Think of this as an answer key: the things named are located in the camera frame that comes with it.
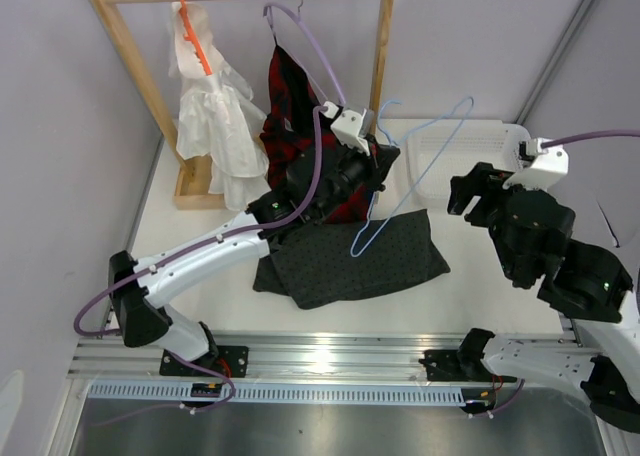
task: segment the clothing rack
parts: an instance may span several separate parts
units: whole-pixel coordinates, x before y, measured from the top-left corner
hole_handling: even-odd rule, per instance
[[[174,203],[179,209],[222,209],[222,195],[208,194],[211,181],[211,158],[209,156],[183,159],[176,150],[178,130],[162,94],[158,89],[147,64],[138,49],[138,45],[127,26],[118,4],[158,3],[178,0],[90,0],[102,20],[113,44],[124,61],[131,78],[142,94],[160,131],[173,150],[180,173],[174,193]],[[220,0],[187,0],[187,1],[220,1]],[[384,67],[387,57],[389,31],[393,0],[380,0],[378,14],[378,32],[376,39],[376,56],[374,60],[371,95],[369,107],[377,113],[380,106],[380,94]]]

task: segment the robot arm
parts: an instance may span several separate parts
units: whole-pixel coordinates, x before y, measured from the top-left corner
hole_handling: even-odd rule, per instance
[[[299,217],[288,224],[274,224],[292,215],[305,199],[314,171],[314,146],[289,166],[286,178],[276,188],[222,227],[138,261],[126,251],[111,257],[111,284],[149,268],[146,275],[111,294],[126,346],[153,343],[186,361],[210,367],[218,358],[211,331],[173,309],[172,299],[232,265],[277,251],[290,233],[307,224],[322,223],[363,185],[373,191],[384,189],[382,183],[400,150],[378,144],[367,134],[371,111],[330,103],[325,106],[326,117],[321,118],[325,118],[325,127],[331,128],[338,144],[335,149],[323,149],[318,186]]]
[[[640,432],[640,316],[632,280],[606,249],[571,239],[575,213],[543,191],[566,174],[561,147],[521,143],[518,173],[478,163],[451,180],[448,211],[486,227],[504,275],[517,288],[538,279],[538,298],[571,318],[598,347],[579,355],[531,347],[473,329],[457,356],[465,374],[509,375],[588,399],[603,420]]]

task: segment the dark gray fabric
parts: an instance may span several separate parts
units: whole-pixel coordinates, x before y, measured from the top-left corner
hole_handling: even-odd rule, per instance
[[[253,289],[289,295],[299,308],[356,301],[411,288],[450,272],[431,241],[427,210],[392,218],[359,257],[349,250],[364,223],[309,226],[260,260]],[[382,221],[372,221],[366,242]]]

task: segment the red plaid shirt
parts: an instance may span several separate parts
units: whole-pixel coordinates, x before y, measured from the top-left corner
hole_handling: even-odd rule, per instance
[[[271,113],[262,128],[260,139],[269,157],[267,180],[272,188],[286,176],[289,164],[313,144],[312,110],[319,105],[304,70],[280,46],[275,47],[269,66]],[[322,127],[323,148],[334,149],[337,140],[327,127]],[[336,209],[327,223],[364,221],[373,193],[365,187]]]

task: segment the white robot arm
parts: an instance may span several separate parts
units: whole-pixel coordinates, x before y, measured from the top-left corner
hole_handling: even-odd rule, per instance
[[[632,279],[606,249],[571,239],[575,213],[544,192],[568,169],[561,146],[521,143],[517,173],[478,163],[451,181],[449,213],[486,227],[505,276],[571,318],[597,344],[579,355],[508,340],[473,329],[456,355],[469,379],[504,375],[588,400],[593,412],[626,431],[640,432],[640,315]]]
[[[126,252],[112,256],[110,268],[114,282],[132,272],[151,269],[137,282],[116,290],[112,295],[125,345],[140,347],[154,343],[187,361],[194,361],[210,352],[216,353],[208,328],[187,319],[169,303],[187,288],[229,266],[269,254],[269,244],[260,238],[258,230],[222,237],[231,230],[257,224],[252,214],[240,213],[220,228],[170,251],[138,261]],[[216,237],[219,241],[215,244],[205,244],[156,267],[160,261]]]

